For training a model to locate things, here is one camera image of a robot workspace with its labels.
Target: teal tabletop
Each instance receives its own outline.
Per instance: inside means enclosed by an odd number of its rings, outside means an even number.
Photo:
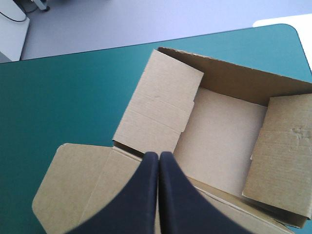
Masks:
[[[0,233],[44,233],[31,204],[57,147],[111,146],[159,46],[312,82],[297,32],[285,24],[0,64]],[[312,224],[292,230],[312,233]]]

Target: cardboard box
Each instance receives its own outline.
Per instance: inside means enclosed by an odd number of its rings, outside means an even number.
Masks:
[[[312,103],[310,95],[301,95],[309,93],[310,83],[159,48],[152,52],[125,110],[114,147],[60,146],[34,198],[33,211],[47,233],[64,233],[99,211],[121,190],[144,152],[171,151],[203,196],[239,225],[252,233],[292,233],[281,223],[302,227],[311,218],[312,176],[306,172],[312,161],[307,145],[309,125],[296,127],[312,120],[310,106],[305,106],[305,115],[296,115],[294,107],[280,112],[278,106],[288,105],[285,98],[272,98],[277,110],[271,111],[270,101],[267,115],[266,111],[271,97],[298,95],[292,100]],[[268,166],[262,156],[266,154],[258,153],[263,152],[263,142],[271,142],[272,137],[262,132],[274,131],[269,126],[280,121],[276,111],[287,123],[278,125],[280,132],[291,128],[295,136],[303,134],[307,147],[290,154],[287,167],[280,167],[280,161],[288,145],[294,146],[287,141],[288,136],[293,139],[291,134],[274,136],[286,145],[273,147],[272,155],[277,156],[274,167]],[[252,154],[258,163],[251,166]],[[298,166],[298,160],[304,163]],[[263,180],[267,168],[270,177]],[[291,176],[292,168],[297,169],[296,176]],[[280,184],[284,175],[289,175],[288,181]],[[271,183],[273,177],[279,180]],[[267,192],[255,196],[259,188]],[[254,200],[242,196],[243,189],[244,195]],[[297,189],[304,191],[301,196]]]

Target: white object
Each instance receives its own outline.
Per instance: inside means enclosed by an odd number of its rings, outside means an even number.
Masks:
[[[253,27],[285,23],[297,31],[310,68],[312,67],[312,14],[258,20]]]
[[[46,0],[33,0],[41,11],[47,10],[48,4]]]
[[[25,18],[25,14],[13,0],[1,0],[0,11],[15,20]],[[20,59],[29,21],[27,18],[23,22],[14,22],[0,14],[0,63]]]

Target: white cabinet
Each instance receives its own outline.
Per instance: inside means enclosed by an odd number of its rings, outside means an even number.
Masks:
[[[13,0],[0,0],[0,11],[15,20],[25,18]],[[14,22],[0,14],[0,63],[20,59],[29,21],[26,18],[24,22]]]

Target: black object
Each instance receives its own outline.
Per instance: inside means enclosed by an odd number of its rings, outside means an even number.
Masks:
[[[120,193],[68,234],[154,234],[158,156],[146,153]]]
[[[199,194],[170,152],[160,156],[158,190],[162,234],[250,234]]]

